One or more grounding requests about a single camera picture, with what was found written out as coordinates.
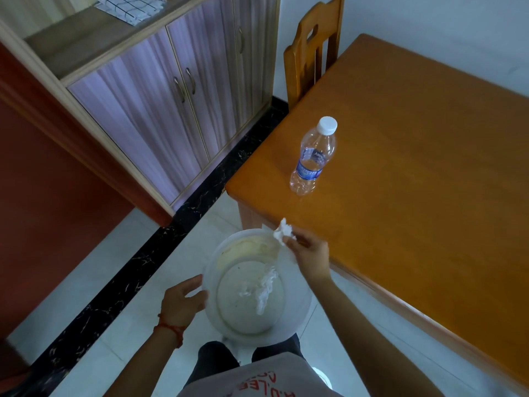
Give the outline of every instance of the white t-shirt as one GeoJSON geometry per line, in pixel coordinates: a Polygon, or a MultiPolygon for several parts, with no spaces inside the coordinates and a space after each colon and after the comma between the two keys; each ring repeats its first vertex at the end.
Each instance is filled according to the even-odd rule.
{"type": "Polygon", "coordinates": [[[282,353],[190,383],[177,397],[338,397],[307,361],[282,353]]]}

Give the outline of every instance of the plastic water bottle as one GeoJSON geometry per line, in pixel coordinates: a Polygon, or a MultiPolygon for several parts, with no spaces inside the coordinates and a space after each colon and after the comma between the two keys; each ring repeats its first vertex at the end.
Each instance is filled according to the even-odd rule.
{"type": "Polygon", "coordinates": [[[316,187],[316,179],[334,154],[338,123],[333,117],[322,117],[315,128],[301,141],[301,156],[292,175],[290,189],[298,195],[307,195],[316,187]]]}

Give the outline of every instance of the white bottle cap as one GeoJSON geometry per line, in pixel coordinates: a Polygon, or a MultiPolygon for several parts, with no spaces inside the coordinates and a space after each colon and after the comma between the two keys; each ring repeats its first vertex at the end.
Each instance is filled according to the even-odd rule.
{"type": "Polygon", "coordinates": [[[318,132],[326,136],[332,135],[336,131],[336,128],[338,128],[338,123],[333,117],[320,118],[317,126],[318,132]]]}

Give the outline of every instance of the chair backrest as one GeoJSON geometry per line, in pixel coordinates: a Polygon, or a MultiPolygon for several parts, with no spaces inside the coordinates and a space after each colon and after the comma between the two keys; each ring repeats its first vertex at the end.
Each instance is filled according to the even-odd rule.
{"type": "Polygon", "coordinates": [[[283,53],[288,108],[292,108],[322,77],[323,43],[327,44],[327,71],[338,58],[344,0],[319,2],[298,25],[292,45],[283,53]]]}

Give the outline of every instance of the black floor border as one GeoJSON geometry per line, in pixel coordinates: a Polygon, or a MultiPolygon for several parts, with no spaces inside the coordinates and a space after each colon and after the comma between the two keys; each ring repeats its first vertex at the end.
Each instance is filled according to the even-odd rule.
{"type": "Polygon", "coordinates": [[[226,182],[287,114],[288,104],[273,97],[267,113],[178,209],[171,224],[160,227],[51,343],[31,365],[29,378],[3,396],[48,397],[221,196],[226,182]]]}

